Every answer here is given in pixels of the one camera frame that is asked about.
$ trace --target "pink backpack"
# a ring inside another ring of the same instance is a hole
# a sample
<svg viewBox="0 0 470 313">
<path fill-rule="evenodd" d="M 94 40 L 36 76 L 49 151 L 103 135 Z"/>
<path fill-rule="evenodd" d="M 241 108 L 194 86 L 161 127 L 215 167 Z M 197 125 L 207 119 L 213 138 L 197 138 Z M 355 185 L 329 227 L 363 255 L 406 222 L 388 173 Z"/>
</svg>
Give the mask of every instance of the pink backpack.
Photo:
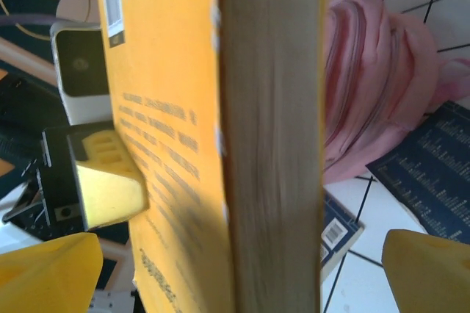
<svg viewBox="0 0 470 313">
<path fill-rule="evenodd" d="M 444 74 L 449 62 L 422 21 L 387 12 L 383 0 L 336 2 L 325 35 L 325 184 L 365 173 L 424 113 L 470 95 L 470 78 Z"/>
</svg>

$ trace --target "floor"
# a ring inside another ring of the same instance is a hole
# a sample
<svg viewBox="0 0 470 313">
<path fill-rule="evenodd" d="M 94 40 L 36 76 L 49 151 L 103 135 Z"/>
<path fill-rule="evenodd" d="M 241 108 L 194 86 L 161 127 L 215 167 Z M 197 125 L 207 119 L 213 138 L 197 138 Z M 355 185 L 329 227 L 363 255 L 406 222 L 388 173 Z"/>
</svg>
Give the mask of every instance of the floor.
<svg viewBox="0 0 470 313">
<path fill-rule="evenodd" d="M 443 59 L 470 58 L 470 0 L 385 2 L 391 12 L 422 18 Z M 460 103 L 470 108 L 470 99 Z M 383 242 L 390 229 L 423 232 L 421 226 L 370 175 L 331 184 L 327 189 L 359 218 L 365 230 L 323 282 L 323 313 L 399 313 L 380 263 Z"/>
</svg>

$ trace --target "white device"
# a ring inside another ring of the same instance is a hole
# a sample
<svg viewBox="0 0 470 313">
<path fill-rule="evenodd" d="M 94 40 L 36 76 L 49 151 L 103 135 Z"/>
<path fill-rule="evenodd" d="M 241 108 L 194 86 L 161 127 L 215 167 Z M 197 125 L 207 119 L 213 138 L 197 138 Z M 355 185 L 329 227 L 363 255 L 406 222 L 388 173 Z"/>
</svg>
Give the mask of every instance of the white device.
<svg viewBox="0 0 470 313">
<path fill-rule="evenodd" d="M 57 87 L 70 125 L 111 120 L 99 25 L 55 23 L 51 44 Z"/>
</svg>

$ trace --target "yellow block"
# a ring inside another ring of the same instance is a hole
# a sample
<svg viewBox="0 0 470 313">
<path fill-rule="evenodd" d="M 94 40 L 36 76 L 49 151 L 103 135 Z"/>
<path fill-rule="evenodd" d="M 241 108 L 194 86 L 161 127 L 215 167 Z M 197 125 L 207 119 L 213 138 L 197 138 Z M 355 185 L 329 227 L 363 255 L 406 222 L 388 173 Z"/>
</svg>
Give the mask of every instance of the yellow block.
<svg viewBox="0 0 470 313">
<path fill-rule="evenodd" d="M 0 312 L 86 312 L 102 265 L 98 238 L 88 233 L 3 254 Z"/>
<path fill-rule="evenodd" d="M 392 230 L 382 263 L 400 313 L 469 311 L 470 245 Z"/>
<path fill-rule="evenodd" d="M 86 229 L 120 223 L 148 208 L 145 180 L 113 130 L 82 140 L 87 161 L 76 161 Z"/>
</svg>

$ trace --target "yellow object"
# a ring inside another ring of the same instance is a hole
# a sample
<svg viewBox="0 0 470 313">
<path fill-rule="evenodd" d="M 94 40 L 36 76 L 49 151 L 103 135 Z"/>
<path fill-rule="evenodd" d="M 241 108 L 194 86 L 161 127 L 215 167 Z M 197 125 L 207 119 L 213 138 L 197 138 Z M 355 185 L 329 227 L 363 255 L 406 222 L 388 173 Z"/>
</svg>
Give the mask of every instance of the yellow object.
<svg viewBox="0 0 470 313">
<path fill-rule="evenodd" d="M 217 0 L 98 3 L 115 128 L 150 197 L 129 221 L 145 310 L 232 313 Z"/>
<path fill-rule="evenodd" d="M 470 245 L 392 230 L 382 263 L 400 313 L 469 310 Z"/>
<path fill-rule="evenodd" d="M 0 312 L 86 312 L 103 265 L 95 234 L 81 233 L 0 256 Z"/>
<path fill-rule="evenodd" d="M 120 223 L 148 208 L 145 180 L 115 131 L 82 140 L 87 161 L 76 161 L 86 229 Z"/>
</svg>

